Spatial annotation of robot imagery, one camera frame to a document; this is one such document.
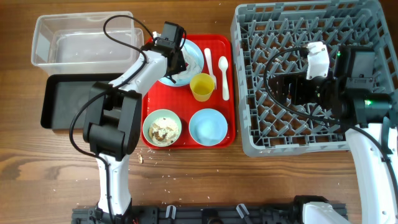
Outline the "white napkin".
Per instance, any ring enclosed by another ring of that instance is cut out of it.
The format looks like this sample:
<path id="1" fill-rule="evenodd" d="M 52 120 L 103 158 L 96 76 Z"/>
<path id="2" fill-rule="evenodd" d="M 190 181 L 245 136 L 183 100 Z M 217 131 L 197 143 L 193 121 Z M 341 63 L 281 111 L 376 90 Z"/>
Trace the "white napkin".
<path id="1" fill-rule="evenodd" d="M 174 75 L 174 78 L 176 81 L 182 81 L 190 78 L 195 71 L 197 71 L 200 66 L 197 64 L 195 56 L 192 56 L 190 52 L 186 49 L 186 47 L 183 47 L 182 49 L 183 57 L 185 60 L 186 65 L 186 70 L 182 71 L 176 75 Z"/>

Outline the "yellow plastic cup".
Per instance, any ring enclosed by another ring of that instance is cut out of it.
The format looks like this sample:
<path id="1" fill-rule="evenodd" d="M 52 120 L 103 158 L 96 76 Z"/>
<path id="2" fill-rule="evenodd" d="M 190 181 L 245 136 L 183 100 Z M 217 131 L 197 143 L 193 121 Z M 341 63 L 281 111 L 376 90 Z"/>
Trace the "yellow plastic cup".
<path id="1" fill-rule="evenodd" d="M 204 102 L 209 100 L 215 89 L 215 83 L 209 74 L 198 73 L 191 79 L 190 89 L 197 101 Z"/>

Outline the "green bowl with leftovers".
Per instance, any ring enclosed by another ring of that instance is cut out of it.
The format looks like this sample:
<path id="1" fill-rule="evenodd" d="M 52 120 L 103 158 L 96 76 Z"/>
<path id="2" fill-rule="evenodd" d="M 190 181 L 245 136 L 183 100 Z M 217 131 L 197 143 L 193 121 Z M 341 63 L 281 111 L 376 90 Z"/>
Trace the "green bowl with leftovers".
<path id="1" fill-rule="evenodd" d="M 168 147 L 176 143 L 182 133 L 180 118 L 167 109 L 155 110 L 143 121 L 143 138 L 154 147 Z"/>

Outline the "light blue bowl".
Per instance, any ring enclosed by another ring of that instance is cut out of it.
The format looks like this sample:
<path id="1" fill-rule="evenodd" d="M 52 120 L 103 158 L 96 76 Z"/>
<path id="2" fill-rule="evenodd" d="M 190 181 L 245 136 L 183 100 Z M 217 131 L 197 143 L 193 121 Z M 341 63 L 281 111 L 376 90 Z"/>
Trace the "light blue bowl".
<path id="1" fill-rule="evenodd" d="M 188 130 L 196 143 L 210 147 L 219 144 L 226 137 L 228 122 L 219 111 L 206 108 L 191 117 Z"/>

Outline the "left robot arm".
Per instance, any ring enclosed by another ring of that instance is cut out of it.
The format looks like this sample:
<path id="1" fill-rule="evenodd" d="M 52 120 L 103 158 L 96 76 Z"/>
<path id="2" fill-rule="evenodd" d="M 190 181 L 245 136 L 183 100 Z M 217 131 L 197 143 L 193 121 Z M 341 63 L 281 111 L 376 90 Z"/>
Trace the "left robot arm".
<path id="1" fill-rule="evenodd" d="M 73 211 L 73 223 L 134 223 L 128 184 L 129 156 L 141 134 L 142 98 L 163 77 L 171 78 L 186 69 L 182 47 L 185 29 L 165 22 L 160 37 L 137 51 L 139 58 L 117 79 L 96 82 L 85 113 L 83 139 L 90 145 L 87 156 L 98 163 L 100 200 L 85 218 Z"/>

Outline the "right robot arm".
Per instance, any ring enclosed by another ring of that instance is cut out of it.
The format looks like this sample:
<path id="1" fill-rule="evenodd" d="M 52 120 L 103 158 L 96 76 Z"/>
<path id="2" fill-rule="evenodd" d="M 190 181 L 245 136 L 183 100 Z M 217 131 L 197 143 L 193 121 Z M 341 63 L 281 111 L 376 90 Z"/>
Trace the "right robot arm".
<path id="1" fill-rule="evenodd" d="M 320 124 L 339 126 L 351 151 L 363 223 L 397 222 L 397 110 L 392 96 L 373 90 L 376 53 L 369 47 L 341 46 L 334 68 L 326 46 L 298 47 L 307 62 L 302 72 L 264 75 L 272 100 L 285 108 L 314 103 L 330 110 Z"/>

